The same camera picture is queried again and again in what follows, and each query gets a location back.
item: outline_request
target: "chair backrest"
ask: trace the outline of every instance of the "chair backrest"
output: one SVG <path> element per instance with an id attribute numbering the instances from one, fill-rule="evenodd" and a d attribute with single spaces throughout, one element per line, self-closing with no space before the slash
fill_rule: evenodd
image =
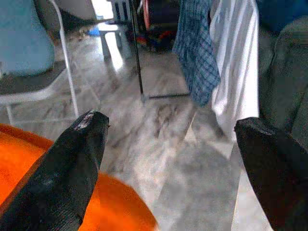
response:
<path id="1" fill-rule="evenodd" d="M 48 0 L 34 0 L 39 20 L 46 30 L 59 32 L 60 22 L 54 6 Z"/>
<path id="2" fill-rule="evenodd" d="M 111 2 L 114 20 L 130 22 L 129 0 L 108 0 Z"/>

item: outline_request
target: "white shirt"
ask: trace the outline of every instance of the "white shirt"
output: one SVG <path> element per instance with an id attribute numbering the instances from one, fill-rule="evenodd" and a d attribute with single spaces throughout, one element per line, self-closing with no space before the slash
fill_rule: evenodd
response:
<path id="1" fill-rule="evenodd" d="M 227 137 L 236 121 L 258 117 L 258 11 L 254 0 L 214 0 L 210 36 L 220 74 L 212 110 Z"/>

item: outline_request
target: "blue plaid shirt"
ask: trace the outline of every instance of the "blue plaid shirt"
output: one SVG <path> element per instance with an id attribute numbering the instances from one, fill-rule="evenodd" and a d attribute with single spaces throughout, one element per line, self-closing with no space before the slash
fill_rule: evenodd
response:
<path id="1" fill-rule="evenodd" d="M 181 0 L 173 52 L 179 56 L 189 92 L 204 106 L 220 82 L 209 34 L 208 13 L 212 0 Z"/>

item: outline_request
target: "tiled floor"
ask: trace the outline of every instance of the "tiled floor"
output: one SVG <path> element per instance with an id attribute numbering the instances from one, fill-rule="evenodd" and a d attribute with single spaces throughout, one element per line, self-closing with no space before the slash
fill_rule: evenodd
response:
<path id="1" fill-rule="evenodd" d="M 236 200 L 236 217 L 242 216 L 237 196 L 241 165 L 239 156 L 233 161 L 233 145 L 219 129 L 210 107 L 198 108 L 189 98 L 143 104 L 134 57 L 122 59 L 114 34 L 107 41 L 112 56 L 107 60 L 100 38 L 78 41 L 73 37 L 68 43 L 80 113 L 94 108 L 110 117 L 101 170 L 139 193 L 161 231 L 231 230 Z M 62 59 L 59 46 L 56 51 L 57 59 Z M 140 57 L 147 94 L 187 91 L 175 55 L 141 49 Z M 100 102 L 89 88 L 80 87 L 85 78 Z M 48 100 L 15 105 L 13 114 L 18 120 L 72 116 L 68 84 Z M 0 110 L 0 120 L 8 123 L 5 110 Z M 54 140 L 71 122 L 19 127 Z M 259 210 L 247 219 L 254 219 L 254 213 Z"/>

